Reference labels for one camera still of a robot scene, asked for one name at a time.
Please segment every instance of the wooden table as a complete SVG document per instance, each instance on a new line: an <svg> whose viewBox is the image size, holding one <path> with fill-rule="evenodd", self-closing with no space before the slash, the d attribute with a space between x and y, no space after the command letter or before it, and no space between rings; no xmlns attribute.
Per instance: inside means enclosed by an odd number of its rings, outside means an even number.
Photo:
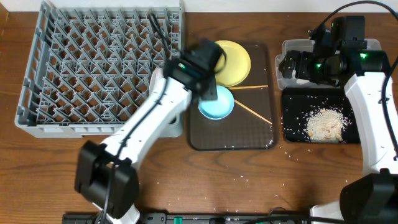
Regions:
<svg viewBox="0 0 398 224"><path fill-rule="evenodd" d="M270 61L288 39L304 39L325 13L186 13L186 35L213 40L261 40ZM0 43L0 223L60 223L65 212L94 212L73 189L79 148L89 139L35 139L14 125L37 13L13 12ZM390 61L398 53L397 22L366 15L366 37L380 41ZM280 91L274 79L277 114ZM397 96L397 85L394 84ZM267 213L274 207L306 209L337 200L361 177L361 146L291 144L279 131L270 151L196 152L185 135L159 139L140 171L143 211Z"/></svg>

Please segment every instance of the green light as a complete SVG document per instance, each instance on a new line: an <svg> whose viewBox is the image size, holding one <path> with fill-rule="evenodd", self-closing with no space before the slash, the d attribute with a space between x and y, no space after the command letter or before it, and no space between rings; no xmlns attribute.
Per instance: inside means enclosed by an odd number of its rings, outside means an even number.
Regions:
<svg viewBox="0 0 398 224"><path fill-rule="evenodd" d="M368 55L364 53L360 53L359 56L361 56L362 59L365 59Z"/></svg>

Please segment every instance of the wooden chopstick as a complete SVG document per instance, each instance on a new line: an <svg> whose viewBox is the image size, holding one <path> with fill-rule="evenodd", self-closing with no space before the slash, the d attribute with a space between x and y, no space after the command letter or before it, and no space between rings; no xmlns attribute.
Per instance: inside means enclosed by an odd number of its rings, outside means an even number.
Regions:
<svg viewBox="0 0 398 224"><path fill-rule="evenodd" d="M236 87L228 87L230 90L244 90L248 88L262 88L268 87L268 85L259 85L259 86L236 86Z"/></svg>
<svg viewBox="0 0 398 224"><path fill-rule="evenodd" d="M261 115L257 114L256 112L254 112L252 109L248 108L247 106L245 106L244 104L242 104L241 102L239 102L238 100L235 100L235 103L241 107L243 107L244 109L248 110L250 113L256 115L257 117L263 119L264 121L268 122L269 124L272 124L269 120L263 118Z"/></svg>

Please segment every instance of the light blue bowl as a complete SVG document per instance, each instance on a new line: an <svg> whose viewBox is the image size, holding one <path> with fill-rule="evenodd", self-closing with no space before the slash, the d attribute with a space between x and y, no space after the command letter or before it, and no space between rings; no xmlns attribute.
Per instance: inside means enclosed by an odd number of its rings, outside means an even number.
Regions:
<svg viewBox="0 0 398 224"><path fill-rule="evenodd" d="M218 85L217 100L199 101L199 111L208 119L219 120L228 116L234 108L234 96L225 87Z"/></svg>

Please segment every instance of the white wall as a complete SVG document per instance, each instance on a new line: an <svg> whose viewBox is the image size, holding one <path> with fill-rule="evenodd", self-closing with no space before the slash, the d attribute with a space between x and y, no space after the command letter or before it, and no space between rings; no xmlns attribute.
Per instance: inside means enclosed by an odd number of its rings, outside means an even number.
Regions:
<svg viewBox="0 0 398 224"><path fill-rule="evenodd" d="M331 12L355 0L184 0L187 12ZM398 11L398 0L379 0ZM38 11L41 0L0 0L8 11ZM178 0L49 0L55 7L178 6ZM379 6L351 6L345 12L386 12Z"/></svg>

